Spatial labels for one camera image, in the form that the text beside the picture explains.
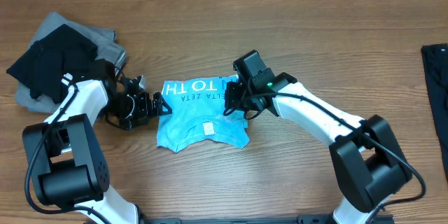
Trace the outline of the light blue t-shirt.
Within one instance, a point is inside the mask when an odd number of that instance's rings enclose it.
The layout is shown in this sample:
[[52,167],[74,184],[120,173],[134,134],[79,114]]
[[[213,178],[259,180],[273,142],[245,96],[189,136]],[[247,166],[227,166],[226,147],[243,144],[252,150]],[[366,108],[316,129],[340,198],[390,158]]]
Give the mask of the light blue t-shirt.
[[166,80],[162,97],[172,109],[159,119],[157,146],[177,153],[210,139],[243,149],[249,143],[248,120],[242,111],[224,116],[225,91],[236,75],[190,80]]

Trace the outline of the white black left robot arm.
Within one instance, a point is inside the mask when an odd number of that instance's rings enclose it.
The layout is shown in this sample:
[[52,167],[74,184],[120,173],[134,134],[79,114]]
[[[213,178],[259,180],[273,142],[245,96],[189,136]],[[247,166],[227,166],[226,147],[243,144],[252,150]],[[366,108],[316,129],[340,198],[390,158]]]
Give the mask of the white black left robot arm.
[[105,59],[93,61],[87,71],[63,73],[60,83],[68,95],[56,112],[22,133],[29,206],[47,215],[77,211],[94,223],[147,223],[140,208],[110,184],[93,125],[113,115],[115,127],[131,130],[171,114],[172,108],[159,92],[145,92],[143,76],[129,79]]

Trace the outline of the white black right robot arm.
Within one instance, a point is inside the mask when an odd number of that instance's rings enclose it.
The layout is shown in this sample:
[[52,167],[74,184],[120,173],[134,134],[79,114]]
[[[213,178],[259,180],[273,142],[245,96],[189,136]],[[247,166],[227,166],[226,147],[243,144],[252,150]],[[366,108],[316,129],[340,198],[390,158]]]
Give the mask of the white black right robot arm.
[[378,115],[364,119],[313,95],[287,73],[275,75],[252,50],[232,64],[237,80],[225,91],[226,116],[235,111],[270,111],[301,126],[328,147],[344,198],[328,218],[301,217],[301,223],[392,223],[379,212],[412,178],[390,125]]

